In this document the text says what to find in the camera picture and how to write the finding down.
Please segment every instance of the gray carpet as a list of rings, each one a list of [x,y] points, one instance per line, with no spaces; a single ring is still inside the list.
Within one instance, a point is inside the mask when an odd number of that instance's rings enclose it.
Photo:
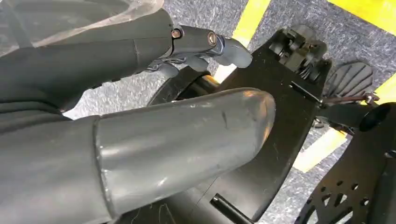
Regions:
[[[166,0],[164,8],[175,23],[210,28],[231,36],[247,0]],[[267,41],[279,28],[306,24],[317,31],[317,38],[328,45],[326,57],[333,68],[350,61],[373,66],[374,86],[380,86],[396,72],[396,37],[325,0],[272,0],[249,50]],[[216,64],[211,62],[210,70]],[[79,104],[67,112],[71,118],[129,110],[146,105],[164,82],[161,74],[139,74],[113,84],[87,91]],[[305,150],[326,129],[311,130]],[[292,169],[279,194],[261,219],[263,224],[293,223],[310,192],[345,150],[337,149],[306,174]]]

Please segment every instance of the yellow tape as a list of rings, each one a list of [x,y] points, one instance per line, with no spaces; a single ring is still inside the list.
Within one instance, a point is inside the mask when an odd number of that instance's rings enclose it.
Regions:
[[[233,38],[247,47],[270,2],[271,0],[249,0],[234,30]],[[236,66],[233,64],[229,66],[220,65],[213,77],[217,82],[221,83],[235,68]]]
[[[375,91],[380,100],[378,104],[396,102],[396,74],[389,78]],[[308,172],[336,148],[346,142],[346,134],[330,129],[314,142],[305,152],[299,154],[293,167],[302,172]]]
[[[340,8],[396,35],[396,0],[328,0]]]
[[[330,155],[336,148],[344,144],[347,139],[346,134],[330,129],[317,141],[315,141],[303,153],[299,153],[293,167],[304,173],[320,163],[324,158]]]

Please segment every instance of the metal screw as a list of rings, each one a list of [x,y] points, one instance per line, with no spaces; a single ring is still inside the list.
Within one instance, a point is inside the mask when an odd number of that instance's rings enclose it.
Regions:
[[[370,95],[368,95],[368,96],[366,97],[366,103],[370,104],[370,103],[372,103],[372,102],[373,102],[373,97],[370,96]]]
[[[180,38],[181,36],[182,36],[182,32],[180,32],[180,30],[178,30],[178,29],[172,30],[172,37],[173,38]]]
[[[319,120],[318,118],[313,120],[312,127],[314,127],[314,128],[323,128],[324,126],[325,126],[325,124],[321,120]]]
[[[396,150],[390,150],[389,152],[386,152],[385,157],[396,159]]]
[[[211,46],[216,46],[216,44],[217,44],[217,35],[214,32],[210,32],[208,34],[208,43]]]

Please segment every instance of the transparent plastic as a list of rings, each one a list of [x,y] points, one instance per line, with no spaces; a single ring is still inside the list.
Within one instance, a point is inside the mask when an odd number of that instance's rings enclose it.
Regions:
[[[163,0],[0,0],[0,56],[152,14]]]

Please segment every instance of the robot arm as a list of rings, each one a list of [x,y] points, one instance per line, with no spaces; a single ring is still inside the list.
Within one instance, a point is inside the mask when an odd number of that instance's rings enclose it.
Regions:
[[[255,157],[275,119],[272,96],[257,89],[75,121],[62,116],[85,90],[147,67],[181,61],[199,69],[206,56],[233,58],[223,52],[227,40],[210,30],[179,27],[172,37],[173,30],[160,10],[0,58],[2,221],[105,223]],[[188,48],[192,34],[207,47]],[[251,56],[244,60],[247,66]]]

